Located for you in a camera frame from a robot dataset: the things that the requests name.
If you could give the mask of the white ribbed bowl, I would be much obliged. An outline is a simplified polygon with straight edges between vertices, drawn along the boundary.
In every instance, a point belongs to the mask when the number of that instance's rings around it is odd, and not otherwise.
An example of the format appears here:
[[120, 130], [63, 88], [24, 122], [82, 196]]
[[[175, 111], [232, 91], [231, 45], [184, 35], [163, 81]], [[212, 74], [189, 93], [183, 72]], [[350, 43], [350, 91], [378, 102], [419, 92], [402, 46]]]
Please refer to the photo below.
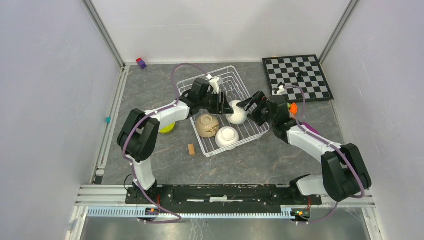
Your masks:
[[229, 106], [233, 110], [233, 113], [226, 114], [225, 118], [230, 124], [242, 125], [247, 120], [248, 113], [243, 108], [237, 106], [237, 104], [241, 102], [241, 100], [232, 100], [229, 103]]

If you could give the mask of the beige ceramic bowl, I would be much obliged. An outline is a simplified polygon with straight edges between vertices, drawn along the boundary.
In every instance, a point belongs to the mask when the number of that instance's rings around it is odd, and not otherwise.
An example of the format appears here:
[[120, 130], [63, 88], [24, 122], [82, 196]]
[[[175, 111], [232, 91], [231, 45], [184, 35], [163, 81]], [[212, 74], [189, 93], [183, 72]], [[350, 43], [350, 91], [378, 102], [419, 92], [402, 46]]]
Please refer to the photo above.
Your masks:
[[219, 131], [220, 123], [214, 115], [205, 113], [196, 119], [195, 129], [200, 137], [211, 138]]

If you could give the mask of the yellow bowl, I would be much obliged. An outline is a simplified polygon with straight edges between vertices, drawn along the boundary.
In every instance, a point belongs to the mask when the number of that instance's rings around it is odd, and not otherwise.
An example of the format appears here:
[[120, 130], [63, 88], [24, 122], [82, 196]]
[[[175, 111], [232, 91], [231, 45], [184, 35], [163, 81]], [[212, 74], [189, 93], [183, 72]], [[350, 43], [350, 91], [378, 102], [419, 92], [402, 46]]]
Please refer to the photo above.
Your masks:
[[173, 129], [175, 128], [175, 126], [176, 126], [176, 123], [173, 122], [173, 123], [165, 126], [164, 128], [160, 129], [158, 132], [160, 134], [169, 134], [169, 133], [171, 133], [173, 131]]

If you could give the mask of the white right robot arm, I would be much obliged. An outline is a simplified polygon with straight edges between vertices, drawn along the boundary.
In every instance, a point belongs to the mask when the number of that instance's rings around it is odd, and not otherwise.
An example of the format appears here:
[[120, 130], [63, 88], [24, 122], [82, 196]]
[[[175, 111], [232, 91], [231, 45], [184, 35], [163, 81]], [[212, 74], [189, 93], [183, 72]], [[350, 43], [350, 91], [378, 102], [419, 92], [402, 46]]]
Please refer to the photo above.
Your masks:
[[248, 118], [261, 126], [267, 123], [274, 135], [291, 146], [309, 154], [321, 164], [320, 175], [301, 176], [289, 189], [289, 199], [302, 204], [309, 196], [327, 195], [336, 202], [347, 198], [362, 198], [372, 186], [372, 180], [359, 148], [352, 144], [330, 141], [307, 127], [294, 116], [294, 107], [283, 95], [266, 97], [258, 91], [236, 104], [248, 113]]

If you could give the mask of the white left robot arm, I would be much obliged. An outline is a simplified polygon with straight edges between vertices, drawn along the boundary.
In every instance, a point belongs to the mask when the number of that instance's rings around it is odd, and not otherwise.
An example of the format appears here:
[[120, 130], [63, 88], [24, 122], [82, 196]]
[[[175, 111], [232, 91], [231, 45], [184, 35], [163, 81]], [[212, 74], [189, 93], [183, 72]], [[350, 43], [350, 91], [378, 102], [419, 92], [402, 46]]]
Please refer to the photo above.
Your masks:
[[122, 149], [123, 157], [130, 162], [134, 184], [139, 188], [137, 196], [145, 204], [151, 204], [157, 198], [157, 190], [153, 187], [157, 181], [153, 175], [151, 155], [160, 129], [187, 120], [200, 110], [213, 115], [233, 114], [226, 92], [220, 90], [222, 82], [221, 77], [210, 80], [197, 78], [189, 90], [170, 104], [148, 111], [135, 108], [128, 115], [117, 144]]

